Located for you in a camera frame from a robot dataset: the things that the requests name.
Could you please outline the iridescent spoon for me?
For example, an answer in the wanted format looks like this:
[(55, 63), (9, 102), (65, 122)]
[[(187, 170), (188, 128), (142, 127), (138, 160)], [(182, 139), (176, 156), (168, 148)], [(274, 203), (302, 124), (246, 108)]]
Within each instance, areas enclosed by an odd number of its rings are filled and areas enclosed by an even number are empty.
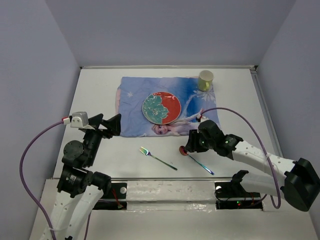
[(180, 146), (179, 147), (179, 152), (183, 155), (183, 156), (188, 156), (189, 158), (191, 158), (193, 161), (195, 161), (198, 165), (200, 165), (204, 170), (206, 170), (209, 174), (211, 174), (212, 176), (215, 175), (215, 173), (210, 170), (208, 167), (206, 167), (205, 165), (203, 165), (202, 163), (200, 163), (198, 160), (196, 160), (193, 156), (191, 156), (186, 150), (184, 146)]

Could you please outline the blue princess print placemat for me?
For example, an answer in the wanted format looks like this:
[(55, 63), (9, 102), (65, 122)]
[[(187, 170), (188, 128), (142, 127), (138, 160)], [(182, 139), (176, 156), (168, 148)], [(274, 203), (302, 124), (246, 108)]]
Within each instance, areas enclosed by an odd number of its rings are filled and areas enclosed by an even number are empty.
[[(181, 113), (174, 122), (153, 124), (143, 115), (144, 100), (156, 92), (171, 93), (180, 101)], [(121, 136), (128, 138), (187, 136), (200, 124), (197, 115), (214, 107), (214, 89), (199, 90), (196, 77), (125, 76), (115, 95), (115, 112), (121, 114)]]

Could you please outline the teal and red plate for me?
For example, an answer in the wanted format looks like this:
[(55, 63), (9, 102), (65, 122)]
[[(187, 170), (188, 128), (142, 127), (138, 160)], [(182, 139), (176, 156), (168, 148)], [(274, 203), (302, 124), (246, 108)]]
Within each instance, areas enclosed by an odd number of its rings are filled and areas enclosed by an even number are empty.
[(166, 125), (178, 119), (182, 106), (178, 98), (169, 92), (159, 91), (149, 95), (142, 104), (145, 118), (155, 125)]

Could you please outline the pale yellow mug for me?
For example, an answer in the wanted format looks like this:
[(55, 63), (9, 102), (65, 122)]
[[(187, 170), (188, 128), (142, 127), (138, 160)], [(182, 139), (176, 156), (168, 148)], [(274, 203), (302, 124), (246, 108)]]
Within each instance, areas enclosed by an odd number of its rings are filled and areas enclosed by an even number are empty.
[(209, 70), (202, 70), (198, 75), (197, 86), (202, 92), (207, 92), (212, 86), (214, 74)]

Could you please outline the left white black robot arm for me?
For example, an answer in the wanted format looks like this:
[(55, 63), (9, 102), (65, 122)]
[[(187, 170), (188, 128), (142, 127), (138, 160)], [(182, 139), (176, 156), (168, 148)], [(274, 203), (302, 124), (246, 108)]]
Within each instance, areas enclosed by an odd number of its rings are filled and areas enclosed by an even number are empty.
[(84, 132), (82, 141), (72, 140), (63, 149), (63, 168), (55, 203), (42, 240), (76, 240), (96, 203), (110, 194), (111, 177), (88, 168), (95, 161), (102, 139), (121, 134), (121, 115), (105, 120), (102, 113), (88, 117), (85, 111), (62, 119), (64, 125)]

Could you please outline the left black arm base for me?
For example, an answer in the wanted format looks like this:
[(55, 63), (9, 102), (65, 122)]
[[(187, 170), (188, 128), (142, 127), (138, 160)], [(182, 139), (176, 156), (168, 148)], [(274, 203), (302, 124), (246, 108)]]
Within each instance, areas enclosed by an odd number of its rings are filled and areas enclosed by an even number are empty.
[(126, 181), (112, 181), (111, 189), (104, 193), (93, 207), (93, 210), (118, 211), (127, 209)]

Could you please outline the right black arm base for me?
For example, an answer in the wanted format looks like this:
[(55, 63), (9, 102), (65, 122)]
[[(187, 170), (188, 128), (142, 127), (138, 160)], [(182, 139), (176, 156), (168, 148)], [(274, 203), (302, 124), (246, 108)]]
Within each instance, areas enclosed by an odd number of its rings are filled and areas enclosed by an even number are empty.
[(262, 195), (258, 192), (247, 192), (231, 182), (216, 182), (214, 187), (216, 210), (263, 210)]

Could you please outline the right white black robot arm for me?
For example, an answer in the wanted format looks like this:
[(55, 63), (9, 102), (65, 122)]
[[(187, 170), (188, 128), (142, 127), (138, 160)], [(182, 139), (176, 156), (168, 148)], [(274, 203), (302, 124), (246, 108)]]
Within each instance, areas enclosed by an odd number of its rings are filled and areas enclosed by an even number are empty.
[(264, 153), (241, 137), (224, 134), (212, 120), (189, 131), (184, 147), (187, 153), (215, 151), (219, 156), (247, 164), (261, 172), (240, 170), (232, 176), (230, 190), (235, 196), (256, 192), (285, 200), (297, 210), (307, 212), (320, 193), (320, 178), (310, 161), (297, 161)]

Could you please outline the iridescent fork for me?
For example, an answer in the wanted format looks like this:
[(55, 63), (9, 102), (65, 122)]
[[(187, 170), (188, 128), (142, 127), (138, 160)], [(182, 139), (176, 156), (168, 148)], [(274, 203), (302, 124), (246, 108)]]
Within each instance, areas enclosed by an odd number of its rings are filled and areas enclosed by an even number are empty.
[(161, 162), (162, 164), (166, 165), (167, 167), (173, 169), (174, 171), (177, 171), (177, 170), (178, 170), (178, 169), (177, 169), (176, 167), (174, 167), (173, 165), (171, 165), (171, 164), (169, 164), (169, 163), (167, 163), (167, 162), (159, 159), (158, 157), (154, 156), (153, 154), (151, 154), (151, 152), (150, 152), (149, 150), (147, 150), (146, 148), (144, 148), (144, 147), (142, 147), (142, 146), (139, 148), (139, 151), (140, 151), (142, 154), (144, 154), (145, 156), (149, 156), (149, 157), (152, 157), (152, 158), (156, 159), (157, 161), (159, 161), (159, 162)]

